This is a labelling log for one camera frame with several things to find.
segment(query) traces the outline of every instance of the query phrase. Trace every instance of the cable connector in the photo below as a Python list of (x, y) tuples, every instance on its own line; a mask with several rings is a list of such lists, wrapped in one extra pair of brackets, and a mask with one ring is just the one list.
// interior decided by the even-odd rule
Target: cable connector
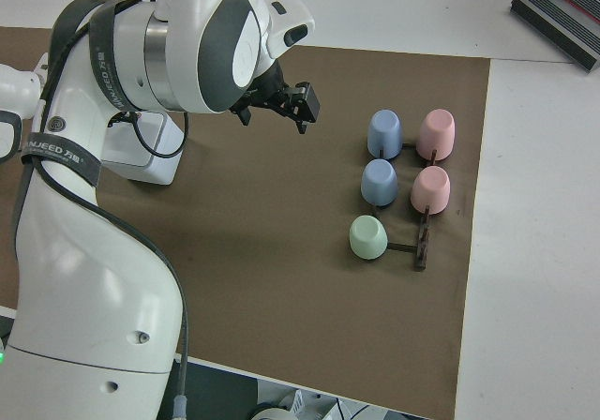
[(172, 420), (186, 420), (188, 415), (186, 414), (186, 408), (188, 406), (188, 397), (185, 395), (178, 395), (173, 400), (172, 405)]

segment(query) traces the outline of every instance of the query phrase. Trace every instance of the brown table surface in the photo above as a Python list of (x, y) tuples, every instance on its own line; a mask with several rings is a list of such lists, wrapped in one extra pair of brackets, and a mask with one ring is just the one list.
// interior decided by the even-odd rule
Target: brown table surface
[[(48, 31), (0, 28), (0, 62), (31, 69)], [(454, 415), (474, 192), (488, 88), (485, 59), (297, 47), (281, 59), (288, 83), (311, 81), (317, 125), (254, 110), (194, 115), (170, 187), (102, 174), (100, 205), (147, 233), (172, 259), (190, 310), (191, 355), (436, 419)], [(405, 142), (425, 115), (452, 112), (455, 150), (447, 209), (432, 219), (427, 270), (387, 251), (375, 262), (348, 245), (370, 116), (392, 109)], [(422, 165), (393, 161), (400, 192), (382, 213), (390, 240), (413, 243), (410, 207)], [(0, 167), (0, 305), (16, 307), (10, 213), (18, 159)]]

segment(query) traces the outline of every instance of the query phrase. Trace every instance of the plastic cup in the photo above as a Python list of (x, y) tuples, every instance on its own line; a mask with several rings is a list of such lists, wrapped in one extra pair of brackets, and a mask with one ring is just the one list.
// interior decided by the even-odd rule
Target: plastic cup
[(350, 248), (359, 258), (379, 258), (387, 248), (387, 234), (382, 223), (372, 216), (357, 218), (350, 227)]
[(454, 136), (454, 117), (449, 111), (436, 109), (428, 113), (421, 124), (416, 151), (421, 158), (430, 160), (436, 150), (435, 160), (446, 159), (452, 153)]
[(430, 214), (438, 214), (446, 208), (449, 200), (450, 178), (442, 167), (431, 165), (416, 176), (411, 203), (417, 211), (424, 213), (429, 206)]
[(367, 148), (375, 158), (395, 158), (402, 149), (402, 126), (395, 112), (384, 109), (371, 117)]
[(398, 195), (398, 177), (392, 164), (385, 159), (374, 159), (363, 171), (360, 191), (367, 203), (386, 206)]

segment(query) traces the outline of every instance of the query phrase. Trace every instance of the white tabletop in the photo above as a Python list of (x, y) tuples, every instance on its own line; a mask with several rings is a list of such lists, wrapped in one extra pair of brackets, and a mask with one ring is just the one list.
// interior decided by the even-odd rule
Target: white tabletop
[[(0, 0), (0, 25), (50, 27), (69, 1)], [(600, 72), (511, 0), (303, 1), (307, 44), (493, 58), (456, 419), (597, 418)]]

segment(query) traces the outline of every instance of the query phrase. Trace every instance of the white robotic arm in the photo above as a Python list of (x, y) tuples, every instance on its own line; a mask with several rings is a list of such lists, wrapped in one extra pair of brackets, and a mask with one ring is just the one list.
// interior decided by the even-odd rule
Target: white robotic arm
[[(250, 106), (300, 132), (316, 120), (310, 84), (290, 88), (277, 62), (314, 27), (298, 0), (140, 1), (76, 0), (54, 26), (22, 152), (19, 305), (0, 366), (0, 420), (156, 418), (185, 304), (164, 255), (97, 206), (109, 120), (231, 110), (247, 124)], [(6, 155), (36, 110), (38, 83), (0, 67)], [(26, 102), (2, 96), (11, 90)], [(183, 395), (185, 373), (180, 384)]]

